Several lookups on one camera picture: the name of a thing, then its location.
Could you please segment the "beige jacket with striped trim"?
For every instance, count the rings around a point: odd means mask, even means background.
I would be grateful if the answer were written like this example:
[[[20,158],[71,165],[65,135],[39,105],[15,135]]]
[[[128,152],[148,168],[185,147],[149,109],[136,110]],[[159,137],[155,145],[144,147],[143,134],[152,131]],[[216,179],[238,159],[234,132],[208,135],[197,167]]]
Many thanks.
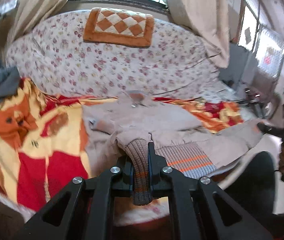
[[[134,166],[133,203],[152,201],[148,144],[167,165],[198,179],[224,172],[256,146],[262,133],[249,120],[211,133],[191,107],[153,101],[143,93],[126,92],[115,102],[83,106],[82,120],[90,137],[86,152],[98,175],[128,155]]]

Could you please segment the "red yellow orange fleece blanket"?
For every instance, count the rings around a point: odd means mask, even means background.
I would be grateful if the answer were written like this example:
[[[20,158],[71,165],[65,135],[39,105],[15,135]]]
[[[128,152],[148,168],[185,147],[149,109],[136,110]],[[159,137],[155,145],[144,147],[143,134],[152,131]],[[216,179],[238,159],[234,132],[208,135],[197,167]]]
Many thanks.
[[[101,174],[92,173],[85,150],[90,137],[82,108],[115,102],[125,93],[117,99],[51,98],[31,80],[22,80],[16,94],[0,103],[0,191],[12,202],[38,211],[73,177]],[[216,119],[194,102],[169,104],[191,107],[211,133],[243,123],[234,103],[223,105],[231,123],[222,128],[214,128]]]

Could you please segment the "beige curtain right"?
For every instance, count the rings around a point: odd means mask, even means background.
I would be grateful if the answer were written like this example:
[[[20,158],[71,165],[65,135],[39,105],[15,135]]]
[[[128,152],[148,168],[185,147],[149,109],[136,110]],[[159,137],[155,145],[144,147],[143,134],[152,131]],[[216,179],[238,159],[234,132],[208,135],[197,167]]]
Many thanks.
[[[175,24],[192,30],[219,68],[229,64],[228,0],[166,0]]]

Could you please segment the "beige curtain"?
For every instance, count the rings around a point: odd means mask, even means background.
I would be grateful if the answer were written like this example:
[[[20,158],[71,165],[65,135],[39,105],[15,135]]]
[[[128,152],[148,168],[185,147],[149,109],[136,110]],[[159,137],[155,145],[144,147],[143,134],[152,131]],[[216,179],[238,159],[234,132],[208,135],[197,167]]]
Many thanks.
[[[192,30],[219,68],[229,64],[228,0],[166,0],[175,24]]]
[[[8,34],[2,47],[6,54],[9,46],[30,32],[38,23],[62,9],[68,0],[18,0],[18,7],[8,25]]]

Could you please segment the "floral white duvet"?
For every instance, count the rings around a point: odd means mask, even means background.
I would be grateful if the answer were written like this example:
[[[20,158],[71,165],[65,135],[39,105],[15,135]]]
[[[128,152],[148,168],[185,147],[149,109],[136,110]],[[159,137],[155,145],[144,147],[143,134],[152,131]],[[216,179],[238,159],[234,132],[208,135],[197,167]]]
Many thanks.
[[[87,10],[72,11],[39,23],[11,44],[6,64],[47,94],[105,98],[139,90],[192,99],[218,90],[219,69],[192,32],[156,20],[148,48],[85,42],[88,16]]]

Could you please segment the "orange checkered cushion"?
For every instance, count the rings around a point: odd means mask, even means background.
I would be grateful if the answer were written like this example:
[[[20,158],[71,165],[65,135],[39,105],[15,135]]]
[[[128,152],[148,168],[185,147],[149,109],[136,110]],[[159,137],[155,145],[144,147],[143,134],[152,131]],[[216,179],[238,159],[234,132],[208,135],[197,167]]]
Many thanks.
[[[93,8],[86,20],[83,40],[147,48],[155,20],[150,14],[113,8]]]

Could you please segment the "beige curtain left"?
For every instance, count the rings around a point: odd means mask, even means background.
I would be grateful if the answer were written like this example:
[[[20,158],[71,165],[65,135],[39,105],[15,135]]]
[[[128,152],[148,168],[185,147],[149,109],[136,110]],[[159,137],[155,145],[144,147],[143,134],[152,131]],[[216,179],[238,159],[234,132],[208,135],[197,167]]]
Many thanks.
[[[8,34],[2,47],[6,54],[9,46],[30,32],[38,23],[62,9],[68,0],[18,0],[18,7],[8,25]]]

